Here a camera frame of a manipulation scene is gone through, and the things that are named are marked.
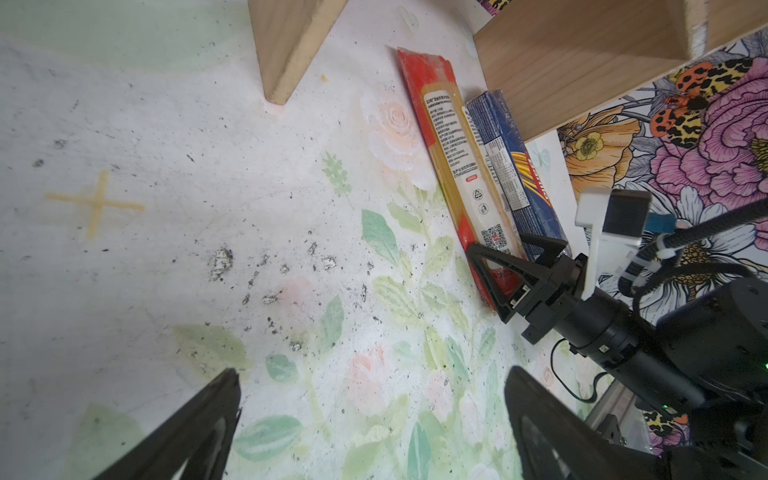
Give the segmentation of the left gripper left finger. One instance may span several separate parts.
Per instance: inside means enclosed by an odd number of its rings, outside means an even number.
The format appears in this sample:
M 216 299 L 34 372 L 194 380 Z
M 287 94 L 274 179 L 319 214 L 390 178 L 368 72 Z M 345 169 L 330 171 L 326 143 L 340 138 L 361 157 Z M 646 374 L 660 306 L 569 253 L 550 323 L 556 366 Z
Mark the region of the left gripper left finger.
M 227 368 L 99 479 L 221 479 L 240 415 L 239 375 Z

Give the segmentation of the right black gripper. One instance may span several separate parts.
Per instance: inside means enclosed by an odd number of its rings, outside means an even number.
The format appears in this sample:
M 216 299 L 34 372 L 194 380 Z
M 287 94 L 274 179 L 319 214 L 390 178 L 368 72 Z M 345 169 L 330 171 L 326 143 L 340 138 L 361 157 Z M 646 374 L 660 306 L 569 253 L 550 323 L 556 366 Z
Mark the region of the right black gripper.
M 529 261 L 480 243 L 466 251 L 473 274 L 503 323 L 523 317 L 527 326 L 522 337 L 531 344 L 556 331 L 576 353 L 654 409 L 683 414 L 708 401 L 706 390 L 663 351 L 652 325 L 634 317 L 624 302 L 600 289 L 581 298 L 584 255 L 575 260 L 561 256 L 568 248 L 566 240 L 519 236 Z

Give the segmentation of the blue Barilla spaghetti box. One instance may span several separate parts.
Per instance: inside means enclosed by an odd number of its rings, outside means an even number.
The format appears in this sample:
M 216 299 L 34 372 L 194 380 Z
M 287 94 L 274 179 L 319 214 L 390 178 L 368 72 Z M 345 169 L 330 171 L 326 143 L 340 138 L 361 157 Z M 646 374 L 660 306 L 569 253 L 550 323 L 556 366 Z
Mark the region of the blue Barilla spaghetti box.
M 466 104 L 504 210 L 519 235 L 565 241 L 565 232 L 536 173 L 511 111 L 499 90 Z

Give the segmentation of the red clear spaghetti bag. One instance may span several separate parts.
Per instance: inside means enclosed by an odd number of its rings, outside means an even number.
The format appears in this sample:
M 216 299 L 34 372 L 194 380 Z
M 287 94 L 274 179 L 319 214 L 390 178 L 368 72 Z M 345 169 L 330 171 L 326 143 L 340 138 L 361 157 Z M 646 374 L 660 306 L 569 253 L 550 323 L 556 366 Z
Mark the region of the red clear spaghetti bag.
M 465 255 L 470 244 L 480 243 L 524 257 L 520 236 L 504 210 L 451 63 L 439 55 L 404 48 L 396 54 Z M 493 308 L 470 265 L 469 269 L 482 298 Z

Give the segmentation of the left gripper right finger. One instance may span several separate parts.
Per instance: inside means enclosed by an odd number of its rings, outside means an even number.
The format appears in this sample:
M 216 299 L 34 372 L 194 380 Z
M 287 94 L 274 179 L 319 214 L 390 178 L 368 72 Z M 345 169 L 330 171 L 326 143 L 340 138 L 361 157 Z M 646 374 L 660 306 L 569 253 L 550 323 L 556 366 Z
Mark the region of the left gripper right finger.
M 654 477 L 654 457 L 625 445 L 614 415 L 590 426 L 517 366 L 504 396 L 525 479 Z

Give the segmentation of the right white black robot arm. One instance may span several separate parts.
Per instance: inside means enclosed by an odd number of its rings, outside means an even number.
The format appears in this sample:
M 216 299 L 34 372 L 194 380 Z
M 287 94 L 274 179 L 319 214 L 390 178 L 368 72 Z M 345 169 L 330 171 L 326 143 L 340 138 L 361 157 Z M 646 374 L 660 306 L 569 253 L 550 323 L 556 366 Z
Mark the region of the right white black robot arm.
M 521 368 L 505 400 L 528 479 L 763 479 L 767 475 L 767 285 L 731 266 L 734 280 L 650 324 L 607 293 L 585 289 L 587 258 L 533 237 L 523 260 L 468 248 L 476 278 L 503 321 L 524 337 L 557 332 L 644 404 L 686 416 L 687 445 L 661 456 L 632 450 L 569 413 Z

